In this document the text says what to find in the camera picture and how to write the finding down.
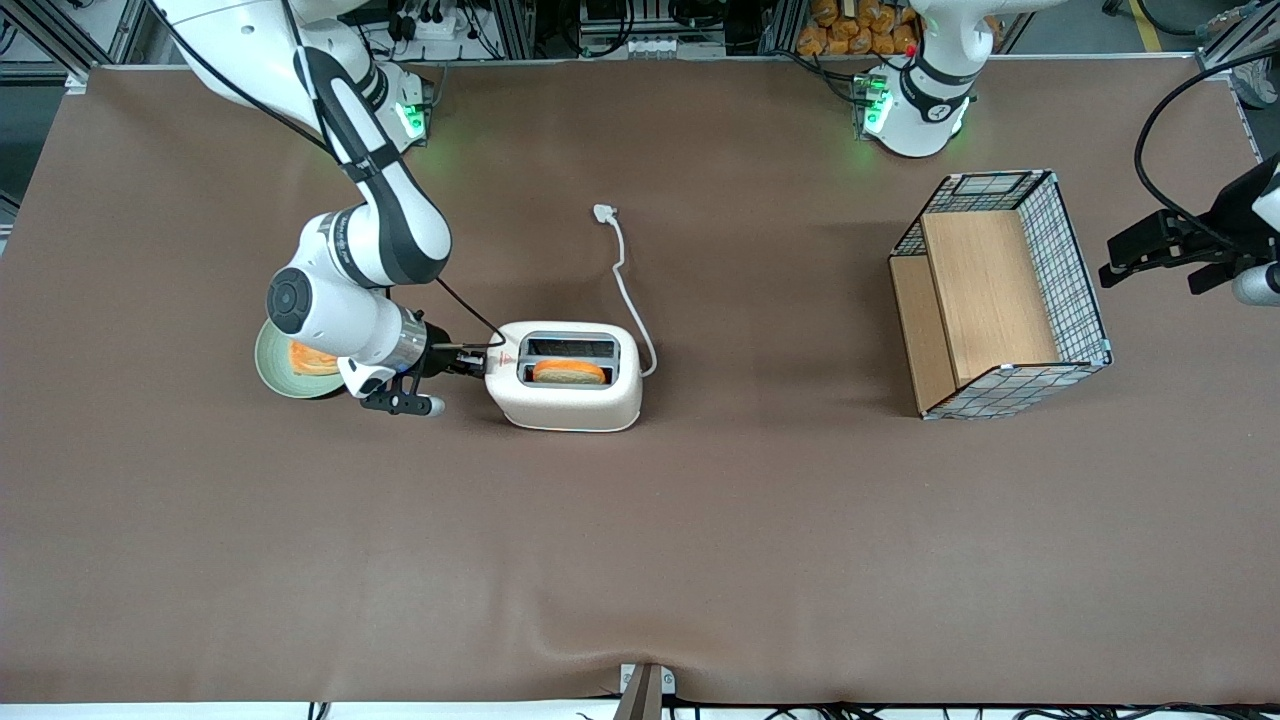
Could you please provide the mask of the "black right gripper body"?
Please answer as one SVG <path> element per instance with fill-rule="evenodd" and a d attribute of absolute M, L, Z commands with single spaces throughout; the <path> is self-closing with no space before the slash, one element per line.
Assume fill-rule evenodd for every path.
<path fill-rule="evenodd" d="M 468 364 L 462 360 L 465 351 L 457 348 L 447 331 L 431 323 L 424 323 L 426 347 L 422 352 L 422 378 L 440 374 L 467 374 Z"/>

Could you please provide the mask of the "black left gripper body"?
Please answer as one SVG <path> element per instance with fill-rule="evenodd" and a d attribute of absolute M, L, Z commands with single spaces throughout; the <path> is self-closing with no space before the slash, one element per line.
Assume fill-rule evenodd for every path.
<path fill-rule="evenodd" d="M 1225 186 L 1199 219 L 1217 237 L 1216 263 L 1258 266 L 1277 260 L 1279 155 Z"/>

